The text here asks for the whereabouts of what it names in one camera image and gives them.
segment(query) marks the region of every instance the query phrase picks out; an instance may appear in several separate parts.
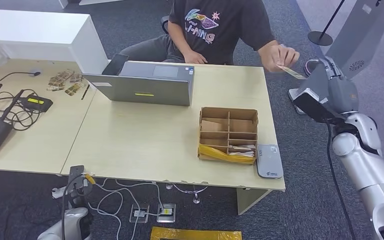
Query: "smartphone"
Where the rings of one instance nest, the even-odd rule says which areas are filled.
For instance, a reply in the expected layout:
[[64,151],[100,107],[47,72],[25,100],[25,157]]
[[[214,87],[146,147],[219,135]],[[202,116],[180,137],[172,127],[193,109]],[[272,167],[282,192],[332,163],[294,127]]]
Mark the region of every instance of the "smartphone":
[[103,70],[102,75],[118,76],[129,59],[127,55],[116,54]]

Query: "black t-shirt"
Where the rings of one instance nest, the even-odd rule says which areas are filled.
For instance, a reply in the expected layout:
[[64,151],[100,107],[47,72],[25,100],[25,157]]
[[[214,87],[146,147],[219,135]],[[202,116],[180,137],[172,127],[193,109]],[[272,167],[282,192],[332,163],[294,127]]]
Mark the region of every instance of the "black t-shirt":
[[254,51],[275,38],[261,0],[174,0],[170,22],[209,64],[225,64],[241,38]]

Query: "floor socket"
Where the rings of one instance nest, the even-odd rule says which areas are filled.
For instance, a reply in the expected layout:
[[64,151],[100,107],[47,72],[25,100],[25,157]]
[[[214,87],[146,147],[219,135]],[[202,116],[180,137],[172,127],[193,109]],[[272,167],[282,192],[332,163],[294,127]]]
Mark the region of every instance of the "floor socket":
[[150,212],[150,205],[149,204],[139,204],[140,210],[138,209],[138,205],[135,203],[131,205],[131,211],[130,211],[130,219],[129,222],[131,223],[137,223],[138,224],[146,224],[148,222],[148,214]]
[[162,206],[158,204],[158,213],[162,214],[156,217],[157,223],[174,223],[176,221],[176,204],[163,203]]

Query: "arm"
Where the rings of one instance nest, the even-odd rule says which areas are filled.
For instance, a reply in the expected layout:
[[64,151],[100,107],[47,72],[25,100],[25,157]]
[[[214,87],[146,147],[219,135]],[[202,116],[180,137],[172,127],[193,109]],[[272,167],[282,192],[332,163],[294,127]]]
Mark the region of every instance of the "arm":
[[290,67],[300,58],[300,53],[290,47],[283,47],[273,40],[258,50],[262,65],[270,72],[282,71],[279,66]]
[[187,64],[204,64],[207,60],[201,54],[193,51],[185,39],[182,24],[185,15],[185,0],[174,0],[168,19],[168,34],[174,45],[179,49]]
[[279,45],[275,40],[261,0],[244,1],[241,14],[241,39],[258,52],[265,69],[270,72],[281,71],[277,65],[289,67],[298,60],[298,52]]
[[187,64],[207,63],[206,58],[201,54],[193,51],[189,46],[189,44],[186,42],[185,35],[183,35],[182,27],[180,27],[176,23],[168,21],[167,28],[168,28],[167,30],[171,40],[173,40],[174,44],[183,55],[185,63]]

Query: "chair armrest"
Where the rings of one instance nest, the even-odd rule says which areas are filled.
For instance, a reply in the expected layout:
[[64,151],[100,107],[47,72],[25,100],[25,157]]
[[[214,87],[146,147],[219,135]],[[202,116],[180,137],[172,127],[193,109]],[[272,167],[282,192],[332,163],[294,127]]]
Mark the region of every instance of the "chair armrest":
[[161,28],[162,30],[166,33],[166,34],[169,34],[169,31],[167,30],[167,23],[169,22],[169,16],[163,16],[161,18]]

